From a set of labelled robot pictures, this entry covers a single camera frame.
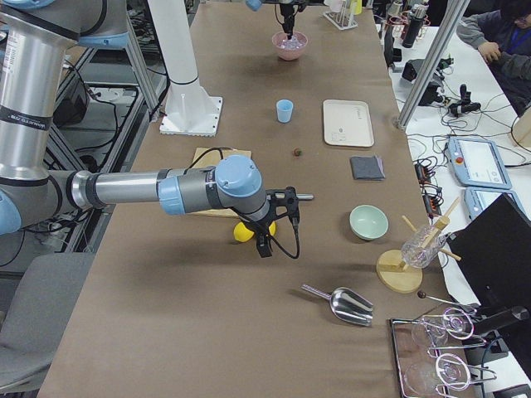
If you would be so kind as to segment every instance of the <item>bowl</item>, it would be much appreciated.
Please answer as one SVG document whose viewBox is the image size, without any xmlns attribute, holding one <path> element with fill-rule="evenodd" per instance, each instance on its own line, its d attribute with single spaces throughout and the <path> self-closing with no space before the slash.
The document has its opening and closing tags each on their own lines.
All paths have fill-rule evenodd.
<svg viewBox="0 0 531 398">
<path fill-rule="evenodd" d="M 350 212 L 350 228 L 363 240 L 373 240 L 385 235 L 389 221 L 385 213 L 375 206 L 360 205 Z"/>
<path fill-rule="evenodd" d="M 308 46 L 308 37 L 306 37 L 303 33 L 293 32 L 293 37 L 296 37 L 300 43 L 300 46 L 297 46 L 296 48 L 286 48 L 285 41 L 287 40 L 288 35 L 284 32 L 277 32 L 271 38 L 271 41 L 273 41 L 273 45 L 276 49 L 276 55 L 278 55 L 279 58 L 282 58 L 284 61 L 296 60 L 304 54 L 306 47 Z"/>
</svg>

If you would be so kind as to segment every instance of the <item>scoop handle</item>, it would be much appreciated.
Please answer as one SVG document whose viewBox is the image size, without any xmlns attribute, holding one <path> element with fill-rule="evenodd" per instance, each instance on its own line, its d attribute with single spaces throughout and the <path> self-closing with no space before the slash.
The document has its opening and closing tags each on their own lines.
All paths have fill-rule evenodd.
<svg viewBox="0 0 531 398">
<path fill-rule="evenodd" d="M 313 287 L 311 287 L 311 286 L 309 286 L 307 284 L 303 284 L 300 288 L 303 289 L 303 290 L 306 290 L 309 293 L 315 294 L 316 296 L 319 296 L 322 299 L 325 299 L 327 301 L 330 301 L 330 298 L 332 297 L 330 294 L 327 294 L 325 292 L 321 292 L 320 290 L 318 290 L 316 288 L 313 288 Z"/>
</svg>

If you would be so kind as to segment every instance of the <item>white tray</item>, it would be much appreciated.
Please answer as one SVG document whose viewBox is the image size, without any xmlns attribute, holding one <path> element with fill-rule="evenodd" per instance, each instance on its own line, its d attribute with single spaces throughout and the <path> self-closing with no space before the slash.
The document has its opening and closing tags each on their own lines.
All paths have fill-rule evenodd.
<svg viewBox="0 0 531 398">
<path fill-rule="evenodd" d="M 329 145 L 372 147 L 373 126 L 362 101 L 327 99 L 323 102 L 324 141 Z"/>
</svg>

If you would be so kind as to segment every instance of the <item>white table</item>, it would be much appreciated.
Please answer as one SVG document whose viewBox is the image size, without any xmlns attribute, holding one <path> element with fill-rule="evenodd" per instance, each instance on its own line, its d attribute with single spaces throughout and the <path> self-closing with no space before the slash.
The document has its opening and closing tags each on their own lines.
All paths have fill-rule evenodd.
<svg viewBox="0 0 531 398">
<path fill-rule="evenodd" d="M 403 48 L 400 45 L 400 39 L 395 40 L 395 47 L 402 49 L 402 62 L 396 64 L 399 70 L 408 60 L 425 58 L 435 37 L 436 30 L 436 27 L 427 28 L 424 36 L 411 49 Z M 443 53 L 443 58 L 448 56 L 454 58 L 455 63 L 451 69 L 445 70 L 444 95 L 459 97 L 460 85 L 466 84 L 467 90 L 471 92 L 472 101 L 480 102 L 483 111 L 493 111 L 488 113 L 492 119 L 481 113 L 460 116 L 459 120 L 467 123 L 465 129 L 473 129 L 476 125 L 477 128 L 469 133 L 462 131 L 457 131 L 456 133 L 458 135 L 477 133 L 495 141 L 505 165 L 520 164 L 523 158 L 530 159 L 531 153 L 516 146 L 508 134 L 496 135 L 509 132 L 509 126 L 513 124 L 517 116 L 509 105 L 509 101 L 503 95 L 502 89 L 500 89 L 495 78 L 490 73 L 488 66 L 483 62 L 479 52 L 454 35 L 447 51 Z M 397 72 L 390 70 L 390 76 L 398 106 L 402 108 L 412 83 L 402 79 L 401 70 Z M 439 164 L 443 163 L 443 156 L 437 152 L 444 148 L 446 140 L 439 138 L 441 140 L 440 148 L 434 148 L 432 138 L 451 133 L 450 128 L 441 123 L 441 115 L 445 113 L 446 109 L 438 109 L 432 106 L 417 107 L 406 130 L 413 160 L 436 156 Z M 531 189 L 529 189 L 531 186 L 531 169 L 529 167 L 511 168 L 508 169 L 508 172 L 513 183 L 513 190 L 517 192 L 525 212 L 528 216 L 531 215 Z M 445 202 L 441 206 L 442 212 L 450 206 L 456 197 L 463 197 L 465 188 L 459 185 L 454 173 L 448 167 L 437 168 L 434 183 L 443 188 Z M 470 219 L 465 203 L 461 200 L 460 205 L 451 213 L 451 223 L 445 229 L 445 232 L 461 230 L 469 223 Z M 444 268 L 444 272 L 446 285 L 452 296 L 461 303 L 477 302 L 477 298 L 472 293 L 470 286 L 454 260 L 450 259 L 448 265 Z M 514 360 L 511 353 L 506 358 L 489 362 L 488 367 L 497 372 L 498 379 L 485 384 L 487 392 L 502 390 L 518 384 L 527 383 L 531 385 L 531 381 Z"/>
</svg>

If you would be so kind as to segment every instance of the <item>dark hair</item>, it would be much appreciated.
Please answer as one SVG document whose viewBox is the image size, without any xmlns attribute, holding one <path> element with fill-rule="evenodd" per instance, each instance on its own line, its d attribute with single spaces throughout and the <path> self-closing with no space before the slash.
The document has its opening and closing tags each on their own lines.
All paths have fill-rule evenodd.
<svg viewBox="0 0 531 398">
<path fill-rule="evenodd" d="M 499 7 L 505 21 L 514 21 L 531 14 L 531 0 L 504 0 Z"/>
</svg>

